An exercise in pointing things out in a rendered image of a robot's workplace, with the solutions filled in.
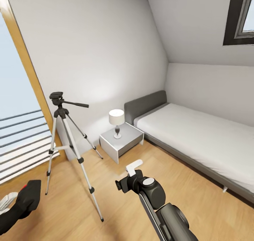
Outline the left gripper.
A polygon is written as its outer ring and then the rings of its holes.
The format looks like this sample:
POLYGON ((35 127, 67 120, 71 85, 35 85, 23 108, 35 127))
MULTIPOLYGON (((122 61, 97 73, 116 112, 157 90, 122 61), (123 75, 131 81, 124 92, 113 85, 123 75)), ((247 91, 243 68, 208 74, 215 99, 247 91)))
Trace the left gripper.
POLYGON ((19 220, 23 213, 27 210, 27 207, 34 201, 31 199, 25 203, 18 201, 14 206, 0 216, 0 236, 3 233, 9 231, 14 224, 19 220))

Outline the digital camera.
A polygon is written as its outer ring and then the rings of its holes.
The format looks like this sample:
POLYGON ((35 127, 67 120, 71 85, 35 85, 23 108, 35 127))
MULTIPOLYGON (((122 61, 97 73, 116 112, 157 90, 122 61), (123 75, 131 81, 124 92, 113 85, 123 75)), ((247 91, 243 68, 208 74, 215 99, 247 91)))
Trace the digital camera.
POLYGON ((37 209, 37 206, 40 202, 41 196, 41 180, 30 180, 28 181, 27 186, 25 186, 17 196, 16 203, 21 201, 25 203, 31 199, 34 201, 27 207, 27 210, 23 213, 23 215, 19 219, 24 219, 30 215, 30 213, 37 209))

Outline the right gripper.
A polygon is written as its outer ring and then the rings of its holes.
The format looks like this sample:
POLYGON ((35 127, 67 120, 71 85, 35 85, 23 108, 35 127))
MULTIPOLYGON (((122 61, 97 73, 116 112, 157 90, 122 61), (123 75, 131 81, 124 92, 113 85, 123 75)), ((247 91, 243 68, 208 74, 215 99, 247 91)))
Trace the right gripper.
POLYGON ((124 193, 127 193, 128 191, 133 190, 135 192, 135 190, 133 189, 133 183, 138 177, 143 177, 140 169, 136 170, 135 172, 136 174, 131 177, 127 176, 120 181, 115 181, 119 191, 122 190, 124 193))

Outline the camera tripod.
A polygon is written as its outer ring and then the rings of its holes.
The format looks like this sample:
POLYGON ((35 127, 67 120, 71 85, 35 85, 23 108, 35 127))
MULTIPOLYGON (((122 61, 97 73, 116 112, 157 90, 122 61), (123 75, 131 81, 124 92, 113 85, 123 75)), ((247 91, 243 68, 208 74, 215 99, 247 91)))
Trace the camera tripod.
MULTIPOLYGON (((52 141, 51 141, 51 148, 49 150, 49 155, 50 155, 50 161, 49 161, 49 168, 48 168, 48 171, 47 171, 47 176, 48 176, 48 179, 47 179, 47 188, 46 188, 46 194, 48 193, 48 184, 49 184, 49 177, 50 177, 50 168, 51 168, 51 162, 52 162, 52 155, 53 155, 53 152, 54 151, 57 151, 57 150, 67 150, 67 149, 72 149, 74 155, 77 157, 77 160, 78 162, 80 163, 82 169, 83 169, 83 172, 84 172, 84 175, 85 175, 85 178, 87 180, 87 183, 88 183, 88 186, 89 186, 89 191, 90 193, 92 194, 93 196, 93 199, 95 201, 95 204, 97 206, 97 209, 98 209, 98 212, 100 214, 100 217, 101 217, 101 221, 103 221, 103 217, 101 215, 101 212, 100 212, 100 209, 99 209, 99 206, 98 206, 98 203, 96 201, 96 198, 94 196, 94 188, 91 186, 89 180, 88 180, 88 176, 86 174, 86 171, 84 169, 84 166, 83 166, 83 157, 80 156, 79 154, 79 151, 77 149, 77 144, 83 139, 87 139, 87 141, 93 146, 93 144, 91 143, 91 141, 88 139, 87 135, 81 130, 81 128, 79 127, 79 125, 75 122, 75 120, 73 119, 73 117, 70 115, 70 113, 68 112, 67 109, 64 109, 62 107, 62 103, 67 103, 67 104, 74 104, 76 106, 80 106, 80 107, 86 107, 88 108, 89 105, 88 104, 81 104, 81 103, 73 103, 73 102, 66 102, 64 101, 64 99, 62 98, 62 95, 63 95, 63 92, 53 92, 49 98, 52 100, 53 102, 53 105, 55 106, 58 106, 58 109, 54 112, 54 122, 53 122, 53 130, 52 130, 52 141), (63 123, 63 126, 65 128, 65 132, 67 134, 67 138, 68 138, 68 141, 69 141, 69 145, 68 146, 62 146, 62 147, 56 147, 54 148, 54 140, 55 140, 55 132, 56 132, 56 125, 57 125, 57 118, 58 118, 58 115, 60 115, 61 119, 62 119, 62 123, 63 123), (72 123, 76 126, 76 128, 80 131, 80 133, 82 134, 82 136, 75 142, 74 141, 74 137, 72 135, 72 132, 70 130, 70 127, 69 127, 69 124, 67 122, 67 118, 66 116, 67 115, 69 117, 69 119, 72 121, 72 123)), ((93 146, 93 149, 96 150, 96 147, 93 146)), ((96 150, 97 151, 97 150, 96 150)), ((99 154, 99 153, 98 153, 99 154)))

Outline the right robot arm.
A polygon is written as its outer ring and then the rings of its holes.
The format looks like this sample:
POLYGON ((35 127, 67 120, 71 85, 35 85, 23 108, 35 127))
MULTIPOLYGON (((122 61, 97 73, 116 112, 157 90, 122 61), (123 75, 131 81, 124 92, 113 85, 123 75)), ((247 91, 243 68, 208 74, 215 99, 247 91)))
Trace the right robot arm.
POLYGON ((199 241, 189 230, 189 223, 183 212, 171 203, 165 204, 166 194, 154 178, 143 177, 141 159, 126 166, 127 177, 115 181, 118 190, 127 193, 133 190, 140 201, 160 239, 160 241, 199 241))

